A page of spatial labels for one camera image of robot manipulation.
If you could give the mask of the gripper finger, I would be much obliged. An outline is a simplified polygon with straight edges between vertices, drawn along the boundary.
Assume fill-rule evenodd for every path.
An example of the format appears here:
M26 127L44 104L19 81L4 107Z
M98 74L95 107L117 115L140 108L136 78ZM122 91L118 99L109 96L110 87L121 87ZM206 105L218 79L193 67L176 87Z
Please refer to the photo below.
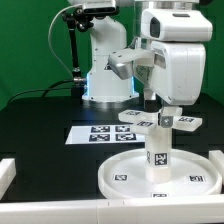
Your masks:
M147 112L157 111L156 94L149 88L144 89L144 109Z
M173 125L173 117L173 108L164 106L159 111L158 124L163 128L171 128Z

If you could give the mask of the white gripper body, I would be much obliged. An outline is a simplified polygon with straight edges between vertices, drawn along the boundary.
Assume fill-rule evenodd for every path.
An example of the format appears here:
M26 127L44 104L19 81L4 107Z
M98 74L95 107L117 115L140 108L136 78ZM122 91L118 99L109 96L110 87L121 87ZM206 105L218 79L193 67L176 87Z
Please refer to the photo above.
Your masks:
M152 41L134 61L134 75L170 105L192 105L199 97L206 60L199 43Z

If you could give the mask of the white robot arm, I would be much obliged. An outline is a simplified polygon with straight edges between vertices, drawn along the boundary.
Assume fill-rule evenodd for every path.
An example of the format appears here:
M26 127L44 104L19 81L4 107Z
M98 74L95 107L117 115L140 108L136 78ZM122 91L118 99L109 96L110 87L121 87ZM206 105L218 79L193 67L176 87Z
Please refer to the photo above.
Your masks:
M108 108L129 101L131 79L144 84L145 109L163 128L197 100L204 74L203 44L213 27L199 0L68 0L80 31L88 30L92 68L85 103Z

